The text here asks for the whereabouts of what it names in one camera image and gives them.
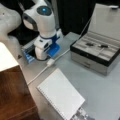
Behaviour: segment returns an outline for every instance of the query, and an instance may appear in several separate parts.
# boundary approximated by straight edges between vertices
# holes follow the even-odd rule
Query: paper
[[[0,42],[0,72],[9,68],[17,66],[18,63],[6,48],[6,46]]]
[[[85,101],[59,69],[41,83],[38,90],[64,120],[70,120]]]

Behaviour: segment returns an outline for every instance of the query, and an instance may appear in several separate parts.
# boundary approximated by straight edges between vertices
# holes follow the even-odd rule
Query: desk surface
[[[67,35],[64,42],[61,43],[59,54],[67,50],[78,37],[73,33]],[[26,66],[23,72],[27,82],[34,78],[45,66],[46,62],[39,61],[34,61]],[[120,116],[120,62],[108,76],[103,76],[72,61],[70,52],[29,86],[39,113],[45,120],[61,120],[36,89],[56,68],[62,70],[72,85],[86,99],[83,108],[90,116],[96,120],[118,120]]]

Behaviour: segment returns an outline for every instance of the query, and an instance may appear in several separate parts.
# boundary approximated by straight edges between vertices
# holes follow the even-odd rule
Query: wooden surface
[[[39,120],[19,66],[0,72],[0,120]]]

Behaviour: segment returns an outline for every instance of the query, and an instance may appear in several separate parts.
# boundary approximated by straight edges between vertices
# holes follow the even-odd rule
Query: case lid
[[[88,32],[120,40],[120,9],[96,4]]]

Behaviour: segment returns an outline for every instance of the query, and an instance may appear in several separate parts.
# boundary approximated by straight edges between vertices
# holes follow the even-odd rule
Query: case
[[[120,60],[120,9],[97,4],[87,34],[70,49],[73,60],[107,75]]]

